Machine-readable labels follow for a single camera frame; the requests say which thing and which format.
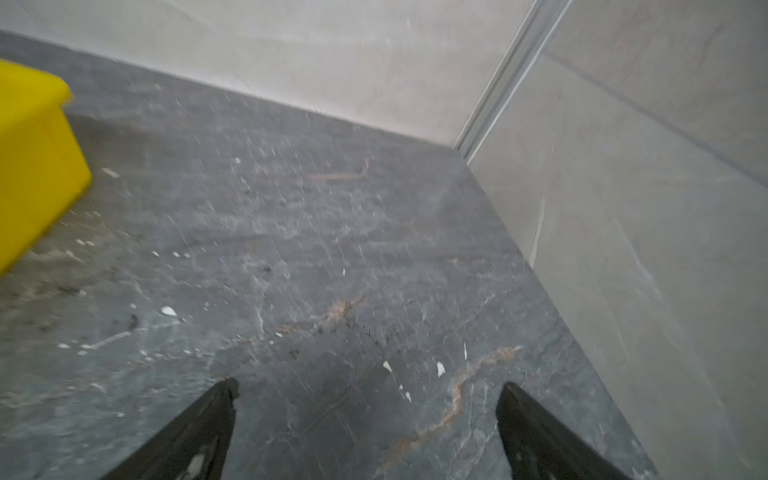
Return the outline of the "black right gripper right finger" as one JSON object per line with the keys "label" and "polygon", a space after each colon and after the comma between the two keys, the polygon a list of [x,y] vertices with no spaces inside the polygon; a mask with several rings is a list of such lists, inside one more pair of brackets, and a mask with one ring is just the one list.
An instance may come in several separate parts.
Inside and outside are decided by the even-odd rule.
{"label": "black right gripper right finger", "polygon": [[513,382],[502,387],[495,414],[514,479],[628,479]]}

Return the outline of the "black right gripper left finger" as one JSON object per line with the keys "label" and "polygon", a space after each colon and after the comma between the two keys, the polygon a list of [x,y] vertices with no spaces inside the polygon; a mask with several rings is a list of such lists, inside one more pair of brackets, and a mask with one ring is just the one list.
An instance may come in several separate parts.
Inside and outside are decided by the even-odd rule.
{"label": "black right gripper left finger", "polygon": [[238,397],[236,379],[217,382],[104,477],[219,479],[233,435]]}

